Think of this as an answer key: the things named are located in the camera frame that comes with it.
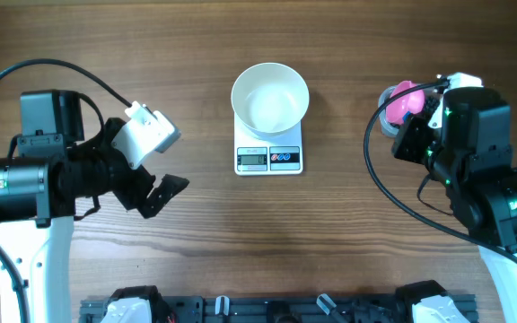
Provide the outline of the pink scoop with blue handle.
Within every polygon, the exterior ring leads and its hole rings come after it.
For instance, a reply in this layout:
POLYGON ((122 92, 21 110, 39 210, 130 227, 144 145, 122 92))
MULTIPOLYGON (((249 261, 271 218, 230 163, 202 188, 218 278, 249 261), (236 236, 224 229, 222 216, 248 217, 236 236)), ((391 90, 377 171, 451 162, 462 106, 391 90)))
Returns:
POLYGON ((407 94, 392 102, 385 110, 385 120, 392 125, 401 126, 407 114, 418 114, 423 110, 425 93, 423 90, 407 94))

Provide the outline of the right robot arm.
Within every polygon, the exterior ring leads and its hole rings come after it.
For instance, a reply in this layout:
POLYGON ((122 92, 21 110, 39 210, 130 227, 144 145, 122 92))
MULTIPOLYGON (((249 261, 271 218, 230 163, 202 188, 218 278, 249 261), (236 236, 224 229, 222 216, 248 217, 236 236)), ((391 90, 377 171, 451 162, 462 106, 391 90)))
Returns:
POLYGON ((403 119, 395 158, 425 165, 445 186, 453 216, 479 241, 504 318, 517 322, 517 168, 510 142, 511 109, 484 87, 463 87, 441 98, 438 128, 421 112, 403 119))

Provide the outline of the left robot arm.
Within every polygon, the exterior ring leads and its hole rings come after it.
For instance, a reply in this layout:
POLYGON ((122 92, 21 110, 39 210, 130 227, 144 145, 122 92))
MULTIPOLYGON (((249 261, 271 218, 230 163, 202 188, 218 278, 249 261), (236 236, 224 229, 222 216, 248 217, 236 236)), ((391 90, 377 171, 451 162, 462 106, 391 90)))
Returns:
POLYGON ((74 91, 25 92, 22 131, 0 158, 0 297, 5 322, 71 318, 69 253, 75 202, 111 193, 127 210, 155 217, 185 189, 184 178, 157 179, 144 167, 180 138, 161 112, 135 102, 124 118, 105 118, 97 135, 83 133, 74 91))

